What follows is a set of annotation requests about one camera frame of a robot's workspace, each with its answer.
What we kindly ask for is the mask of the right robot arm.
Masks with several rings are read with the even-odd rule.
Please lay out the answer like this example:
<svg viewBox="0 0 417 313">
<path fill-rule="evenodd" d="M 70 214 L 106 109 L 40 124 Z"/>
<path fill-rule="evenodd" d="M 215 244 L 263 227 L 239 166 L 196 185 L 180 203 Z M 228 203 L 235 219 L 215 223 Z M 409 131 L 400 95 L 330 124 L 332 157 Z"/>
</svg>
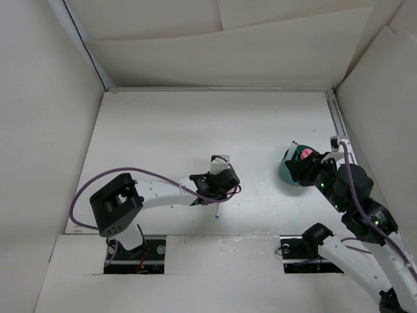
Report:
<svg viewBox="0 0 417 313">
<path fill-rule="evenodd" d="M 291 178 L 300 186 L 314 186 L 342 214 L 341 222 L 375 258 L 371 265 L 353 254 L 333 231 L 316 223 L 302 234 L 301 249 L 324 258 L 351 277 L 379 306 L 380 312 L 416 311 L 416 264 L 405 248 L 389 210 L 371 198 L 373 181 L 349 162 L 340 166 L 328 154 L 312 152 L 287 160 Z"/>
</svg>

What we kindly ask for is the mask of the purple cap pen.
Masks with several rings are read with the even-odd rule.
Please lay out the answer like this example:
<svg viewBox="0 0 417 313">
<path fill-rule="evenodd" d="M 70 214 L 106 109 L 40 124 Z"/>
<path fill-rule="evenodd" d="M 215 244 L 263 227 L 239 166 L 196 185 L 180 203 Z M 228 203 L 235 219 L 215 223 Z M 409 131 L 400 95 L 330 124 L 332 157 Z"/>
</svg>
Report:
<svg viewBox="0 0 417 313">
<path fill-rule="evenodd" d="M 290 160 L 294 160 L 296 158 L 296 156 L 297 156 L 297 147 L 298 147 L 298 144 L 296 142 L 293 142 L 293 148 L 291 150 L 291 154 L 290 154 L 290 157 L 289 157 Z"/>
</svg>

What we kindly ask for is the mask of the teal round organizer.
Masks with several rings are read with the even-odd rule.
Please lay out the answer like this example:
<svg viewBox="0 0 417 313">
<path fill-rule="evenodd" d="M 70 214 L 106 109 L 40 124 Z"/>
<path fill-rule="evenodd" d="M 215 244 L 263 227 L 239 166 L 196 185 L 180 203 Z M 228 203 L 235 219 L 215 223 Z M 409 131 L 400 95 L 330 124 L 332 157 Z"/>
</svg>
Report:
<svg viewBox="0 0 417 313">
<path fill-rule="evenodd" d="M 314 151 L 314 149 L 312 147 L 310 147 L 310 146 L 298 144 L 298 147 L 297 147 L 297 156 L 296 156 L 296 158 L 294 160 L 300 160 L 300 158 L 299 158 L 300 153 L 305 148 L 310 148 L 310 149 L 312 149 Z M 285 164 L 285 161 L 286 161 L 285 156 L 287 154 L 287 150 L 285 151 L 285 153 L 284 153 L 284 155 L 283 155 L 283 157 L 281 159 L 281 162 L 280 162 L 280 166 L 279 166 L 279 174 L 280 174 L 280 177 L 288 185 L 291 185 L 291 186 L 300 186 L 297 182 L 293 181 L 293 179 L 291 177 L 291 174 L 290 174 L 290 171 L 289 171 L 289 169 L 287 168 L 287 166 Z"/>
</svg>

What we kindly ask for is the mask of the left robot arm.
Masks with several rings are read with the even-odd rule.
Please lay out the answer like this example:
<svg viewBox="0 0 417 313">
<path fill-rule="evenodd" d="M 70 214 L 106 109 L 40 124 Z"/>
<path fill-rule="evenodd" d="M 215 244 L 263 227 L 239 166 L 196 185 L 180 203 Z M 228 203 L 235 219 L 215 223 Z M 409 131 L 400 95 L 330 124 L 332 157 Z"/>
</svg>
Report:
<svg viewBox="0 0 417 313">
<path fill-rule="evenodd" d="M 185 205 L 210 205 L 227 201 L 240 187 L 231 168 L 216 173 L 193 174 L 181 180 L 136 181 L 122 173 L 95 192 L 89 202 L 101 237 L 119 242 L 130 258 L 145 252 L 143 232 L 136 216 L 147 209 Z"/>
</svg>

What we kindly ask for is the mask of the red cap pen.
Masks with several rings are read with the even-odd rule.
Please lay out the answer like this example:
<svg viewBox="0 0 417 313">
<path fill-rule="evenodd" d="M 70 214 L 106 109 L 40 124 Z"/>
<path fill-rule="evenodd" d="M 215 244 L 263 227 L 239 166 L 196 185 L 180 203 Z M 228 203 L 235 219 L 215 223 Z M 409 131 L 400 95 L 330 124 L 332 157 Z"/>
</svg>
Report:
<svg viewBox="0 0 417 313">
<path fill-rule="evenodd" d="M 291 142 L 291 144 L 290 144 L 290 146 L 289 146 L 289 148 L 288 148 L 288 150 L 287 150 L 287 154 L 286 154 L 286 156 L 285 156 L 285 159 L 286 160 L 290 160 L 290 159 L 292 159 L 292 155 L 293 155 L 293 150 L 294 150 L 294 148 L 295 148 L 295 141 L 292 141 Z"/>
</svg>

